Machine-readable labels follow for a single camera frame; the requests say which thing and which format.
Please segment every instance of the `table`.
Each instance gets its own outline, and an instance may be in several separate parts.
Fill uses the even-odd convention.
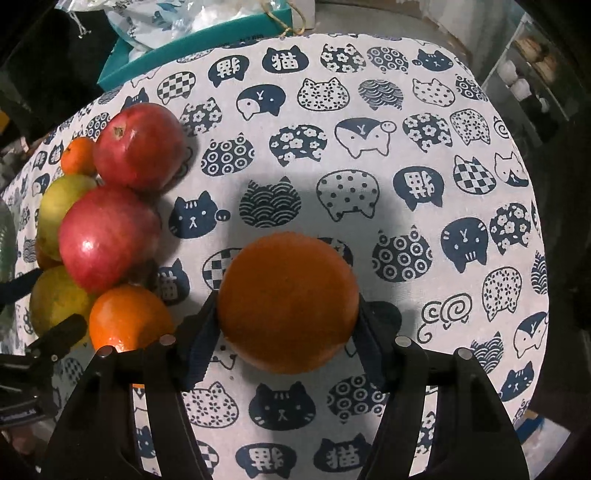
[[[401,334],[447,353],[472,348],[510,418],[524,412],[548,325],[534,192],[505,124],[451,52],[363,34],[272,39],[194,54],[105,93],[52,132],[3,194],[18,217],[18,273],[35,267],[38,207],[64,147],[147,101],[192,141],[158,205],[157,291],[177,321],[219,287],[241,247],[302,232],[343,255],[367,300],[399,308]],[[4,348],[23,353],[35,339],[28,298],[16,311]],[[59,404],[91,357],[87,346],[59,363]],[[433,439],[428,393],[413,473]],[[184,398],[218,480],[356,478],[386,400],[352,342],[288,376],[257,371],[223,339]],[[144,467],[158,472],[140,388],[134,404]]]

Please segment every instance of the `red fruit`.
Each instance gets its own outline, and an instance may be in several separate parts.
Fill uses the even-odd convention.
[[[60,255],[72,279],[101,293],[156,253],[156,212],[129,189],[97,187],[68,210],[59,230]]]
[[[105,183],[138,192],[161,190],[187,154],[177,118],[155,103],[138,103],[115,115],[96,141],[95,166]]]

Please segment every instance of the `screw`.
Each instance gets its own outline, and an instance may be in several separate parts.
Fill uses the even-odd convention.
[[[458,349],[457,354],[460,356],[460,358],[463,358],[464,360],[469,360],[470,358],[472,358],[472,352],[467,348]]]
[[[411,346],[412,341],[410,340],[410,338],[405,337],[404,335],[401,336],[397,336],[396,340],[394,340],[394,343],[396,343],[396,345],[401,346],[402,348],[407,348],[409,346]]]
[[[96,354],[101,358],[107,358],[110,354],[113,353],[114,350],[115,349],[110,345],[103,345],[96,351]]]
[[[162,337],[160,337],[160,344],[162,344],[164,346],[173,345],[176,341],[177,341],[177,339],[175,338],[175,336],[171,335],[170,333],[167,333],[165,335],[162,335]]]

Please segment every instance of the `teal box edge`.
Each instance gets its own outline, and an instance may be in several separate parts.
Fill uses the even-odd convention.
[[[273,14],[289,27],[292,26],[291,8],[274,10]],[[132,62],[129,61],[129,52],[132,47],[120,38],[105,62],[97,83],[106,92],[138,75],[186,55],[239,41],[277,37],[282,33],[283,28],[279,23],[268,17],[267,14],[261,13],[237,18],[192,33],[151,50]]]

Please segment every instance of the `white tablecloth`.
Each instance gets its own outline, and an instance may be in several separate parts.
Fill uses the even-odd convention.
[[[524,411],[548,323],[534,192],[504,123],[452,53],[317,34],[217,48],[127,82],[60,125],[4,192],[19,218],[19,273],[36,266],[38,208],[64,147],[146,101],[177,115],[193,144],[159,207],[158,292],[176,321],[198,311],[241,247],[302,232],[342,253],[367,300],[399,308],[402,334],[442,352],[472,348],[510,418]],[[5,350],[35,339],[28,301]],[[61,405],[91,357],[88,346],[60,362]],[[413,472],[427,463],[436,397]],[[144,466],[158,472],[143,391],[134,399]],[[353,479],[385,396],[351,342],[317,371],[279,376],[220,341],[186,404],[214,479]]]

